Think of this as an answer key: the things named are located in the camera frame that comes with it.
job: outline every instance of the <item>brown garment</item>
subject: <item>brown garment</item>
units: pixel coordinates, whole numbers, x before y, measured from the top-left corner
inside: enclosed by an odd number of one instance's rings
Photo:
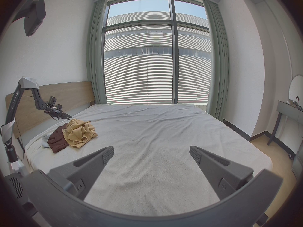
[[[65,123],[63,126],[58,127],[55,132],[52,133],[48,138],[47,143],[54,153],[57,153],[68,146],[68,143],[66,142],[62,132],[63,129],[66,129],[66,125],[67,123]]]
[[[62,132],[67,143],[76,148],[80,148],[93,137],[98,136],[90,121],[85,122],[79,119],[71,119]]]

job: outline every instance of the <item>large window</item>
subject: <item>large window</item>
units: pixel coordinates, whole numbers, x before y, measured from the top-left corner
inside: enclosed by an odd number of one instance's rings
[[[176,21],[171,19],[174,13]],[[114,3],[103,30],[108,104],[206,108],[211,46],[202,5],[174,0]]]

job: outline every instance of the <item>bed sheet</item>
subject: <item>bed sheet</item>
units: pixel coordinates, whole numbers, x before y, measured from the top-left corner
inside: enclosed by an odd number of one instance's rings
[[[114,146],[85,202],[123,214],[181,214],[219,201],[189,154],[191,145],[249,166],[254,175],[272,169],[271,159],[222,122],[194,105],[93,105],[73,118],[91,121],[98,137],[80,149],[58,153],[42,146],[43,134],[25,147],[33,170],[51,168]]]

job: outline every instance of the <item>green curtain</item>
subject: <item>green curtain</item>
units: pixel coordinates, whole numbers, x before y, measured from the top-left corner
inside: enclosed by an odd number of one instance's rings
[[[218,5],[207,0],[203,4],[211,36],[211,85],[206,112],[222,121],[229,79],[227,37]]]
[[[107,104],[102,64],[102,27],[108,0],[95,2],[87,38],[86,66],[87,80],[92,82],[96,104]]]

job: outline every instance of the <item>mirror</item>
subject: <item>mirror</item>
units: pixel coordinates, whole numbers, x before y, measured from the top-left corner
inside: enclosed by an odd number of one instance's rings
[[[289,87],[289,99],[298,102],[297,96],[303,100],[303,76],[301,75],[295,76]]]

